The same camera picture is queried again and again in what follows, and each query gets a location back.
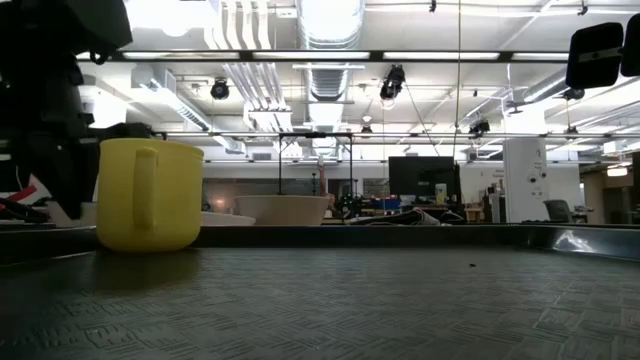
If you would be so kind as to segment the silver ceiling air duct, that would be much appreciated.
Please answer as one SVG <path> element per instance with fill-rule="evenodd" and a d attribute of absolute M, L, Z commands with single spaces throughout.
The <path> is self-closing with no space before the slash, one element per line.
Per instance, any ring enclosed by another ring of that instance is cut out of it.
<path fill-rule="evenodd" d="M 354 50 L 359 43 L 365 0 L 296 0 L 301 48 Z M 349 70 L 306 71 L 310 95 L 316 101 L 339 101 L 347 92 Z"/>

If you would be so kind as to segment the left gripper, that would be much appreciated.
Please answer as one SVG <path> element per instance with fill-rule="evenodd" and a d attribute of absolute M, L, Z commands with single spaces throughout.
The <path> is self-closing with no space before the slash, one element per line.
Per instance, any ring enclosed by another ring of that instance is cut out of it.
<path fill-rule="evenodd" d="M 92 130 L 79 93 L 80 55 L 102 65 L 132 41 L 125 0 L 0 0 L 0 144 L 22 142 L 19 166 L 73 220 L 97 181 L 99 142 L 87 138 L 153 136 L 140 122 Z"/>

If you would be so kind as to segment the beige bowl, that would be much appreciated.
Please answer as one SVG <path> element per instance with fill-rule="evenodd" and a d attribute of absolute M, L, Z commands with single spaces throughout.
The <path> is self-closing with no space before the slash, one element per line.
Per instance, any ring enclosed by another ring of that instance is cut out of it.
<path fill-rule="evenodd" d="M 257 226 L 319 226 L 329 199 L 301 195 L 246 195 L 234 199 L 241 216 L 255 219 Z"/>

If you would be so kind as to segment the yellow mug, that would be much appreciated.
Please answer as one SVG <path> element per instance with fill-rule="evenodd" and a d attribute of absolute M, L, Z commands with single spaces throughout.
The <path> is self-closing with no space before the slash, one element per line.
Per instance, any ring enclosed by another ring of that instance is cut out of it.
<path fill-rule="evenodd" d="M 120 138 L 100 144 L 96 231 L 106 248 L 170 252 L 201 227 L 202 150 L 165 140 Z"/>

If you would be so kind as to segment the black textured serving tray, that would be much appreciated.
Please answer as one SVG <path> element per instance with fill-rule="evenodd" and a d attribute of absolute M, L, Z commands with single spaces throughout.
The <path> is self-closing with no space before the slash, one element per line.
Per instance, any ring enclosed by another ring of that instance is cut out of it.
<path fill-rule="evenodd" d="M 0 360 L 640 360 L 640 229 L 0 231 Z"/>

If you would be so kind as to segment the black monitor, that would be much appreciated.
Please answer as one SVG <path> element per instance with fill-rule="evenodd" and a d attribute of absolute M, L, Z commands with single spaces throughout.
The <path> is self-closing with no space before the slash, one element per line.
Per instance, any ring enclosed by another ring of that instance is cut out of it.
<path fill-rule="evenodd" d="M 435 196 L 436 185 L 446 185 L 446 196 L 461 200 L 460 167 L 452 157 L 389 157 L 389 194 Z"/>

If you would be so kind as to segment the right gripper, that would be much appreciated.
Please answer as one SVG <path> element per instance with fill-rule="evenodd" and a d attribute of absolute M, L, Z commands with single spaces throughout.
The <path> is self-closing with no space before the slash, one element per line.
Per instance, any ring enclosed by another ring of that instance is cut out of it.
<path fill-rule="evenodd" d="M 640 13 L 626 27 L 607 22 L 580 29 L 571 37 L 567 86 L 581 90 L 612 86 L 619 75 L 640 76 Z"/>

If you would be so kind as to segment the red and black equipment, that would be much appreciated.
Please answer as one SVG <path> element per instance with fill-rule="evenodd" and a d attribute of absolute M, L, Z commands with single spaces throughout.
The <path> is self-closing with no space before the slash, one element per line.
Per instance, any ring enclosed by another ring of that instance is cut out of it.
<path fill-rule="evenodd" d="M 41 182 L 31 176 L 27 184 L 16 190 L 0 190 L 0 221 L 46 223 L 50 220 L 47 204 L 51 194 Z"/>

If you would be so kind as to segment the white pillar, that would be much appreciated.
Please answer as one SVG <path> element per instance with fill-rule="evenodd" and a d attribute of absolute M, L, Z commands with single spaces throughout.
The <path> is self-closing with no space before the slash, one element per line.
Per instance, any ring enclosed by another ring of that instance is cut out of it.
<path fill-rule="evenodd" d="M 544 221 L 549 183 L 545 143 L 540 138 L 515 138 L 504 143 L 506 215 L 510 223 Z"/>

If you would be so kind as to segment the gray office chair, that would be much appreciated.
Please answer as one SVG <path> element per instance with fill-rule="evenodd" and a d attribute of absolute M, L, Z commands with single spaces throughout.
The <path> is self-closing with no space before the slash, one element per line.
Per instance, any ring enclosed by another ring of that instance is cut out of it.
<path fill-rule="evenodd" d="M 544 205 L 550 221 L 558 223 L 574 222 L 572 211 L 565 200 L 546 200 Z"/>

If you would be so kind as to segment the white plate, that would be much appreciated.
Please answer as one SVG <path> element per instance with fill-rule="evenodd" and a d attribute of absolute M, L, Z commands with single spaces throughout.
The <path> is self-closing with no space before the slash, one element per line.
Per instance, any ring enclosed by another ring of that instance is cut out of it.
<path fill-rule="evenodd" d="M 76 227 L 93 227 L 96 225 L 96 209 L 95 203 L 82 203 L 82 216 L 80 219 L 71 219 L 61 208 L 57 202 L 49 202 L 47 204 L 47 214 L 50 222 L 58 228 L 76 228 Z M 255 218 L 221 214 L 213 212 L 202 212 L 201 225 L 204 227 L 212 226 L 253 226 L 256 223 Z"/>

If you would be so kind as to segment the gray cloth napkin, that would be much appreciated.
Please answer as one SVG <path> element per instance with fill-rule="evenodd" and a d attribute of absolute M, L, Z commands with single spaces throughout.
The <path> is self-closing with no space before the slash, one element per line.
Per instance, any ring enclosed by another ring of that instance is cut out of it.
<path fill-rule="evenodd" d="M 402 225 L 402 226 L 438 226 L 441 224 L 440 217 L 445 213 L 442 210 L 430 210 L 413 208 L 409 211 L 396 213 L 393 215 L 362 217 L 347 221 L 352 226 L 372 226 L 372 225 Z"/>

